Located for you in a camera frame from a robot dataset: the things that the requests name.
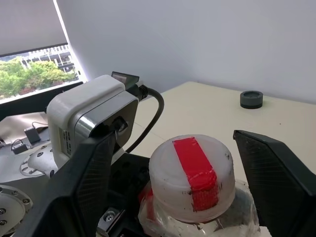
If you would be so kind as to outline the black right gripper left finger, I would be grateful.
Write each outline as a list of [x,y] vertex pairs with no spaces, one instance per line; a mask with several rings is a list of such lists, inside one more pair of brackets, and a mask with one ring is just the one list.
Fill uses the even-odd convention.
[[50,178],[14,237],[95,237],[107,205],[116,135],[88,138]]

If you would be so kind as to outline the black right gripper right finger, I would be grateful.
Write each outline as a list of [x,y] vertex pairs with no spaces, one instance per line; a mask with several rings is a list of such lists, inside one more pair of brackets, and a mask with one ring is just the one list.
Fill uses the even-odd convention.
[[316,175],[281,141],[235,130],[261,226],[272,237],[316,237]]

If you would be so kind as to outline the clear bottle white cap red tape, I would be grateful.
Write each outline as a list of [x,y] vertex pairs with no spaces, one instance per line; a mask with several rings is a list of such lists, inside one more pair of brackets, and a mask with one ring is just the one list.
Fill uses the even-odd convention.
[[229,149],[199,134],[174,137],[149,160],[138,213],[150,237],[259,237],[254,200]]

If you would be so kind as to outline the grey round puck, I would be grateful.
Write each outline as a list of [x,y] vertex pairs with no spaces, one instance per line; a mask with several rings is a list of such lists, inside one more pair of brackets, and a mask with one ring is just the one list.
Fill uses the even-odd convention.
[[244,91],[240,94],[240,106],[245,109],[258,109],[263,106],[263,93],[260,91]]

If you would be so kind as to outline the beige cloth sheet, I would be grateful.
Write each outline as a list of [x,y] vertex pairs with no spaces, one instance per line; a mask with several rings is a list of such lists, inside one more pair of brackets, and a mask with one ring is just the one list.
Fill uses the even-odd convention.
[[47,114],[45,112],[29,113],[9,116],[0,121],[0,139],[10,144],[17,139],[26,137],[24,129],[47,126]]

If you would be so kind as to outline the grey roller window blind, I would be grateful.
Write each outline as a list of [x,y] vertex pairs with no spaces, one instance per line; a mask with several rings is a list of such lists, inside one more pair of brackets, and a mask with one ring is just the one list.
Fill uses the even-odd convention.
[[66,43],[53,0],[0,0],[0,55]]

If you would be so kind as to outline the black window frame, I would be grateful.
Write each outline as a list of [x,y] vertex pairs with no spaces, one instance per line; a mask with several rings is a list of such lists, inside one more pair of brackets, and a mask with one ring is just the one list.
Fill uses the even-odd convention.
[[83,84],[82,81],[75,82],[69,85],[58,86],[45,92],[37,92],[23,98],[0,103],[0,121],[9,116],[46,112],[48,104],[55,96],[81,84]]

